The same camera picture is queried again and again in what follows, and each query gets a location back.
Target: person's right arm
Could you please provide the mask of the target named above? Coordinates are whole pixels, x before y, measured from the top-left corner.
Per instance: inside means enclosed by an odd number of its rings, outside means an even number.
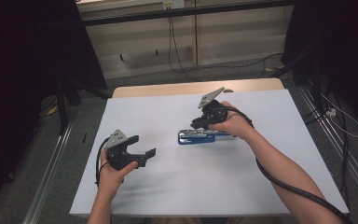
[[[239,114],[229,111],[225,122],[211,124],[210,129],[225,131],[243,139],[251,147],[260,164],[274,178],[324,199],[312,178],[299,165],[270,144]],[[274,184],[273,187],[299,223],[341,223],[336,215],[321,205]]]

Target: table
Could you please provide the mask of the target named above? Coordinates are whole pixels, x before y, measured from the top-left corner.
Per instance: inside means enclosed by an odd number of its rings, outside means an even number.
[[[185,147],[176,143],[177,131],[189,128],[189,122],[200,116],[197,109],[200,97],[222,86],[234,93],[221,94],[218,100],[228,100],[247,114],[272,145],[309,173],[327,201],[348,212],[290,94],[282,89],[279,79],[273,78],[117,89],[107,103],[70,214],[82,217],[90,214],[97,190],[93,184],[96,151],[104,138],[119,128],[128,137],[140,135],[139,143],[129,146],[130,153],[145,153],[156,147],[157,155],[145,168],[126,177],[113,201],[113,215],[288,215],[242,140]]]

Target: silver metal strip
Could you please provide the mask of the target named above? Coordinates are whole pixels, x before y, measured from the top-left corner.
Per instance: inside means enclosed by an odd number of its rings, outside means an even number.
[[[315,106],[313,105],[312,94],[308,90],[304,91],[302,88],[300,88],[300,92],[301,92],[301,95],[304,98],[305,102],[307,103],[308,107],[312,111],[315,111],[313,113],[315,118],[319,118],[320,114],[315,109]],[[339,157],[342,159],[343,158],[343,156],[342,156],[343,150],[342,150],[341,146],[343,145],[344,141],[341,139],[341,137],[337,133],[336,129],[334,128],[334,126],[331,124],[330,120],[326,116],[323,116],[322,118],[319,119],[319,124],[321,125],[322,129],[326,133],[328,139],[333,144],[333,147],[336,150],[336,152],[338,153]],[[354,180],[358,184],[358,162],[352,156],[351,152],[349,152],[349,156],[348,156],[348,170],[350,171]]]
[[[51,156],[51,159],[48,163],[48,168],[46,169],[46,172],[43,175],[43,178],[39,184],[37,192],[32,200],[32,203],[28,208],[28,212],[25,215],[25,219],[22,221],[23,224],[36,224],[37,220],[39,219],[40,213],[42,212],[43,205],[45,204],[45,200],[48,196],[48,191],[51,187],[52,180],[55,176],[55,172],[60,162],[62,152],[65,149],[69,135],[72,131],[72,126],[76,118],[76,115],[77,115],[77,109],[74,113],[71,113],[71,118],[68,122],[68,125],[65,131],[63,132],[63,134],[58,139],[53,155]]]

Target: person's left hand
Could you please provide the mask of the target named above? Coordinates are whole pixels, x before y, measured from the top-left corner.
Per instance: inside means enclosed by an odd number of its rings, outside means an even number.
[[[108,197],[110,200],[115,198],[118,188],[123,182],[124,176],[129,174],[138,166],[137,161],[133,161],[120,171],[115,170],[107,163],[106,149],[101,151],[101,168],[100,183],[98,187],[98,194]]]

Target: gray carpet floor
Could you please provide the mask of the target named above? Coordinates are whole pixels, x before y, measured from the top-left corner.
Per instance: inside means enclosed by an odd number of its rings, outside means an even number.
[[[266,67],[279,65],[279,57],[266,61]],[[188,74],[195,79],[202,81],[229,80],[268,77],[271,73],[263,72],[263,63],[252,66],[243,66],[247,63],[254,63],[257,60],[248,62],[234,62],[218,64],[219,66],[206,66],[211,68],[197,69]],[[296,103],[301,115],[307,115],[310,108],[300,94],[291,78],[290,73],[281,77],[282,83],[288,89]],[[191,78],[183,73],[173,71],[156,72],[153,74],[140,75],[136,77],[123,77],[107,80],[108,93],[112,93],[120,86],[149,85],[163,83],[192,82]],[[104,112],[105,100],[96,98],[87,92],[79,92],[82,97],[81,105],[66,106],[68,114],[73,121],[73,128],[66,147],[62,152],[59,166],[55,172],[53,182],[48,190],[48,196],[44,200],[37,223],[86,223],[87,220],[81,217],[69,215],[72,201],[75,197],[77,185],[83,174],[86,161],[89,157],[93,139]],[[350,108],[342,99],[340,102],[346,112],[358,118],[356,111]],[[348,129],[351,132],[358,132],[358,128],[349,122]],[[324,161],[332,173],[337,185],[340,185],[341,158],[334,150],[330,140],[326,137],[321,125],[312,122],[307,125],[310,135],[317,148],[320,150]],[[14,181],[5,184],[0,190],[0,223],[22,223],[43,174],[48,167],[49,160],[53,154],[59,139],[60,120],[58,113],[44,117],[40,120],[33,140],[27,148],[19,166],[15,171]],[[350,151],[358,160],[358,138],[350,138]],[[347,185],[350,194],[351,220],[358,224],[358,185],[351,175],[347,175]],[[143,218],[114,217],[113,223],[136,224],[144,223]],[[291,217],[283,217],[283,223],[296,223]]]

